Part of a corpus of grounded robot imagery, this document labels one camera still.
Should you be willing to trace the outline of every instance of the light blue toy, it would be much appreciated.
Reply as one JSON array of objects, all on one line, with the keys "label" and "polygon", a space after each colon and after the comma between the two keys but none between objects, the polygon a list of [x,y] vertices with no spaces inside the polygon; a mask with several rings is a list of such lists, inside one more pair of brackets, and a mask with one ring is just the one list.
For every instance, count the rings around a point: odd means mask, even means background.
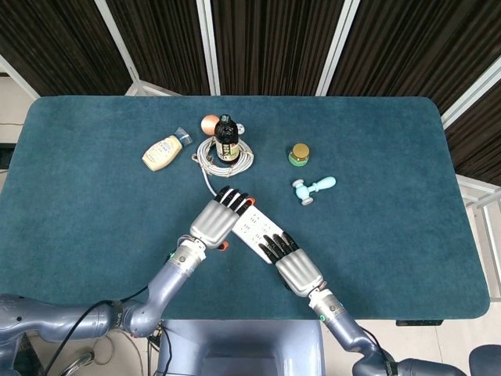
[{"label": "light blue toy", "polygon": [[311,192],[318,192],[319,190],[326,190],[336,185],[336,179],[333,176],[328,176],[313,183],[311,186],[305,186],[303,179],[295,180],[292,187],[296,189],[296,196],[301,200],[302,205],[310,205],[313,202],[313,197],[310,197]]}]

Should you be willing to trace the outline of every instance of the bottle label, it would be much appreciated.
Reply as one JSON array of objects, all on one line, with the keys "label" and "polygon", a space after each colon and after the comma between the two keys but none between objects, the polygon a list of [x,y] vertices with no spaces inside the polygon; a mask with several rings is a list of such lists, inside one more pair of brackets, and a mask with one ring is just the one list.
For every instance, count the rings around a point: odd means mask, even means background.
[{"label": "bottle label", "polygon": [[218,152],[218,157],[222,161],[234,161],[238,158],[240,150],[238,148],[238,143],[220,143],[216,142],[216,151]]},{"label": "bottle label", "polygon": [[169,155],[172,153],[173,146],[171,143],[162,140],[159,143],[156,143],[148,150],[148,158],[153,161],[160,163],[165,159],[169,158]]}]

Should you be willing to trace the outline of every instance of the dark brown curtain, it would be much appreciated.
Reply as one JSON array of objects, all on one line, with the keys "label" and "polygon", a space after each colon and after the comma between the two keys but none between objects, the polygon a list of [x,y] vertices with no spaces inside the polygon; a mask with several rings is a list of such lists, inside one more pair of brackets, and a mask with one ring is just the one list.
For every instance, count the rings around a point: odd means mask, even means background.
[{"label": "dark brown curtain", "polygon": [[210,95],[195,0],[108,0],[139,77],[183,95]]},{"label": "dark brown curtain", "polygon": [[501,186],[501,82],[445,134],[458,174]]},{"label": "dark brown curtain", "polygon": [[501,53],[501,1],[362,0],[332,96],[428,96],[444,112]]},{"label": "dark brown curtain", "polygon": [[314,95],[342,0],[212,0],[223,95]]},{"label": "dark brown curtain", "polygon": [[123,95],[132,83],[93,0],[1,0],[0,53],[41,96]]}]

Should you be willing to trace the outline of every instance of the gold lid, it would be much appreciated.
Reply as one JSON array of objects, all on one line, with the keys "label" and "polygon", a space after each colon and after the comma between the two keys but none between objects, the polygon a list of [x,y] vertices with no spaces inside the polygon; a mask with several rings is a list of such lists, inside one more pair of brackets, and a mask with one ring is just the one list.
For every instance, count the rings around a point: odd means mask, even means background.
[{"label": "gold lid", "polygon": [[305,159],[310,155],[310,148],[304,143],[297,143],[292,148],[292,154],[297,159]]}]

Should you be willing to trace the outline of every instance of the orange ball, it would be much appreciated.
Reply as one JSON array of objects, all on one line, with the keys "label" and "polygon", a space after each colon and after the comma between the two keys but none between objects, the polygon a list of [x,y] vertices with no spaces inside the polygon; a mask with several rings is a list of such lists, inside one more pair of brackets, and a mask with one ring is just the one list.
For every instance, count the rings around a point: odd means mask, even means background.
[{"label": "orange ball", "polygon": [[202,119],[202,131],[208,136],[213,136],[216,124],[219,122],[219,116],[207,115]]}]

